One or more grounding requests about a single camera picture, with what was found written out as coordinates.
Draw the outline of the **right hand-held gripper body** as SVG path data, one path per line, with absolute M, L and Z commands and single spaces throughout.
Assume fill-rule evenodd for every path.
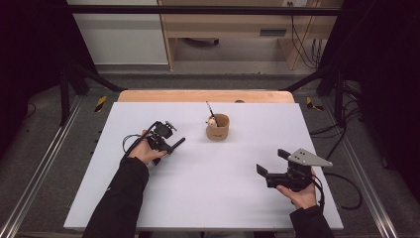
M 284 174 L 268 173 L 266 175 L 265 181 L 268 187 L 276 188 L 278 185 L 282 185 L 297 192 L 306 188 L 312 182 L 313 167 L 333 166 L 332 162 L 304 149 L 298 149 L 294 153 L 290 153 L 287 162 L 287 171 Z

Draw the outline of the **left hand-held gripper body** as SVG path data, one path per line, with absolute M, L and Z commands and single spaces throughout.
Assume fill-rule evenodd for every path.
M 156 121 L 153 125 L 152 131 L 150 132 L 150 139 L 153 141 L 164 141 L 173 135 L 176 128 L 168 121 L 164 123 Z

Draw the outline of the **wooden brush holder cup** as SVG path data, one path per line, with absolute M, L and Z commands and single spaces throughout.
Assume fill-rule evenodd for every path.
M 207 120 L 206 136 L 212 141 L 223 141 L 229 135 L 230 118 L 225 114 L 215 114 Z

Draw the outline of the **thin black makeup brush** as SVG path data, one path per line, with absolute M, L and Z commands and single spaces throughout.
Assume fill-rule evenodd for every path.
M 213 110 L 212 110 L 212 108 L 211 108 L 211 106 L 210 106 L 209 102 L 208 102 L 208 101 L 206 101 L 206 104 L 207 104 L 207 107 L 208 107 L 208 109 L 209 109 L 209 111 L 210 111 L 210 114 L 211 114 L 212 119 L 213 119 L 213 120 L 215 121 L 215 123 L 217 124 L 217 119 L 216 119 L 216 116 L 215 116 L 215 114 L 213 113 Z

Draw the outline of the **person's left hand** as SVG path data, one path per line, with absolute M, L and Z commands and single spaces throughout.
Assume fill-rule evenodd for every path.
M 147 139 L 143 139 L 137 146 L 131 150 L 128 157 L 138 159 L 145 165 L 150 164 L 155 159 L 161 159 L 167 154 L 167 151 L 153 150 Z

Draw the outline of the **person's right hand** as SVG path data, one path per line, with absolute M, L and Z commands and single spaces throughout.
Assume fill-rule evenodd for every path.
M 282 185 L 278 185 L 276 189 L 281 194 L 289 198 L 296 209 L 307 209 L 317 204 L 316 189 L 313 183 L 298 192 L 292 191 Z

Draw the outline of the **wooden table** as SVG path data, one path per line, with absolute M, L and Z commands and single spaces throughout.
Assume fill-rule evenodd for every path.
M 118 102 L 235 102 L 294 103 L 292 94 L 278 90 L 124 90 Z

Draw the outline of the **white board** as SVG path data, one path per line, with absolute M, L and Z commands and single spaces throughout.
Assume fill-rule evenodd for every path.
M 156 121 L 175 128 L 168 142 L 185 141 L 150 169 L 137 226 L 142 230 L 288 229 L 294 207 L 267 187 L 257 165 L 284 173 L 278 149 L 314 149 L 296 103 L 209 103 L 214 114 L 230 118 L 223 141 L 206 136 L 211 116 L 205 102 L 113 104 L 96 150 L 64 225 L 86 227 L 123 157 L 133 134 Z

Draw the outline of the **black metal stand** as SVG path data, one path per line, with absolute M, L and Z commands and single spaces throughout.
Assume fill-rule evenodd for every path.
M 103 85 L 114 92 L 124 91 L 120 87 L 105 78 L 101 77 L 97 72 L 89 70 L 80 64 L 69 63 L 66 65 L 59 74 L 59 88 L 60 88 L 60 102 L 61 102 L 61 120 L 60 125 L 63 126 L 70 117 L 69 105 L 69 91 L 68 87 L 71 86 L 77 95 L 86 95 L 89 91 L 89 86 L 85 82 L 85 78 L 90 78 L 95 82 Z
M 316 92 L 320 96 L 325 96 L 335 89 L 334 99 L 334 119 L 341 128 L 345 127 L 345 116 L 343 106 L 343 95 L 345 88 L 344 74 L 336 67 L 328 64 L 326 66 L 317 69 L 315 72 L 305 76 L 303 79 L 281 88 L 281 91 L 294 92 L 298 88 L 320 79 L 321 82 L 318 84 Z

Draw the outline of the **white cabinet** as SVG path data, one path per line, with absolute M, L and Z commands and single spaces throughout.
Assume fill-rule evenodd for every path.
M 97 65 L 168 64 L 159 14 L 74 14 Z

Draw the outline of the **grey rectangular desk panel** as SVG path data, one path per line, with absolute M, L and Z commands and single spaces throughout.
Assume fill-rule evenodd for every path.
M 260 37 L 284 37 L 286 33 L 286 29 L 261 29 Z

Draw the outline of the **black crossbar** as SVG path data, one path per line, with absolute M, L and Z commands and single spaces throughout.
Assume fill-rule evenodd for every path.
M 341 8 L 238 6 L 68 5 L 64 9 L 74 14 L 340 16 L 344 13 Z

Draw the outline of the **light wooden desk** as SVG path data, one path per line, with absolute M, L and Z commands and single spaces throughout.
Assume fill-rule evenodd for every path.
M 238 6 L 340 8 L 344 0 L 157 0 L 160 6 Z M 272 38 L 278 41 L 289 69 L 303 57 L 309 39 L 327 40 L 334 16 L 173 15 L 161 16 L 165 36 L 177 39 Z M 261 29 L 286 29 L 284 37 L 260 37 Z

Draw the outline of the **black curtain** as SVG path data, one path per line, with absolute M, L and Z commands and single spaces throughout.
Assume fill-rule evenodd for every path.
M 344 0 L 322 63 L 352 27 L 340 71 L 361 86 L 361 105 L 380 149 L 420 202 L 420 0 Z
M 68 60 L 95 71 L 67 0 L 0 0 L 0 159 L 27 115 L 29 99 L 59 84 Z

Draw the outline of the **yellow-handled tool right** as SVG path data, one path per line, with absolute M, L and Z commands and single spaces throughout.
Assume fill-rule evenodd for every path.
M 309 109 L 314 109 L 317 111 L 324 111 L 323 106 L 317 106 L 313 104 L 311 97 L 306 97 L 306 105 L 307 105 L 307 108 Z

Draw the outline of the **yellow-handled tool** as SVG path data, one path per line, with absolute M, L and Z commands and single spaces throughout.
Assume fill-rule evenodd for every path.
M 314 109 L 317 111 L 324 111 L 323 106 L 317 106 L 313 104 L 311 97 L 306 97 L 306 105 L 307 105 L 307 108 L 309 109 Z
M 101 111 L 106 99 L 107 99 L 107 95 L 103 95 L 98 99 L 98 102 L 96 104 L 94 112 L 100 112 Z

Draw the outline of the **yellow-handled tool left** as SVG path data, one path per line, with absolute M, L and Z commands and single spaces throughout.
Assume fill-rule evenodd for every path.
M 107 95 L 103 95 L 98 99 L 98 102 L 96 104 L 94 112 L 100 112 L 101 111 L 106 99 L 107 99 Z

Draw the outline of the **aluminium rail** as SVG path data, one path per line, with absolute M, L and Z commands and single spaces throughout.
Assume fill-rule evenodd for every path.
M 44 153 L 37 169 L 31 177 L 28 185 L 26 186 L 23 194 L 17 202 L 13 212 L 8 217 L 4 225 L 0 228 L 0 238 L 14 238 L 17 234 L 28 210 L 30 209 L 45 177 L 47 176 L 50 167 L 52 166 L 57 153 L 59 152 L 77 114 L 80 106 L 84 101 L 83 96 L 75 96 L 74 101 L 70 107 L 68 119 L 59 126 L 48 149 Z
M 329 99 L 322 98 L 326 111 L 334 123 L 343 124 L 343 132 L 337 147 L 329 156 L 338 160 L 342 155 L 347 161 L 349 170 L 360 188 L 365 205 L 382 238 L 398 238 L 397 231 L 380 200 L 377 187 L 372 182 L 376 172 L 382 168 L 382 159 L 378 156 L 374 144 L 367 132 L 356 122 L 362 116 L 361 109 L 354 100 L 346 99 L 343 105 L 335 108 Z

